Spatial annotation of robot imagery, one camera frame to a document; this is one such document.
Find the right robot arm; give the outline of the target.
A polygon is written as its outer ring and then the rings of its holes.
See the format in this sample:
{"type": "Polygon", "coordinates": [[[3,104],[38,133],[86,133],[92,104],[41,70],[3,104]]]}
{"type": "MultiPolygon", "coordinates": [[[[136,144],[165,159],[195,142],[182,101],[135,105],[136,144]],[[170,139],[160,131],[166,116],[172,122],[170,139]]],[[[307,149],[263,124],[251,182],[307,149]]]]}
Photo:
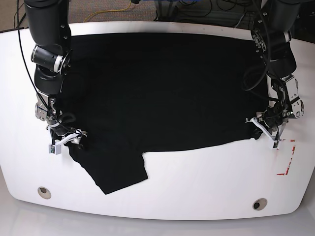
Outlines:
{"type": "Polygon", "coordinates": [[[35,116],[47,122],[52,142],[51,154],[61,154],[62,145],[79,145],[87,133],[69,126],[75,121],[71,113],[64,113],[57,106],[64,79],[70,68],[72,50],[71,30],[68,24],[69,2],[67,0],[26,0],[26,16],[35,47],[31,61],[35,63],[33,84],[37,103],[35,116]]]}

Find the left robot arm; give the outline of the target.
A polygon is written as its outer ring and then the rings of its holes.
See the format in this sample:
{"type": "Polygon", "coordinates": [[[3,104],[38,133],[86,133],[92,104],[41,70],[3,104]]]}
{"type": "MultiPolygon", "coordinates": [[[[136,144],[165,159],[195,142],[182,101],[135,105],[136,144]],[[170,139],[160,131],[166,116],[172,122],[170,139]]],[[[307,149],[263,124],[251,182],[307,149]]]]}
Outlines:
{"type": "Polygon", "coordinates": [[[258,6],[256,1],[252,4],[256,14],[251,36],[264,65],[255,66],[244,74],[242,88],[254,92],[262,80],[269,77],[270,86],[277,97],[268,97],[267,100],[274,104],[246,121],[253,123],[259,133],[269,138],[271,148],[278,148],[288,121],[304,114],[298,82],[293,76],[297,65],[290,47],[290,29],[299,14],[302,1],[268,0],[263,6],[258,6]]]}

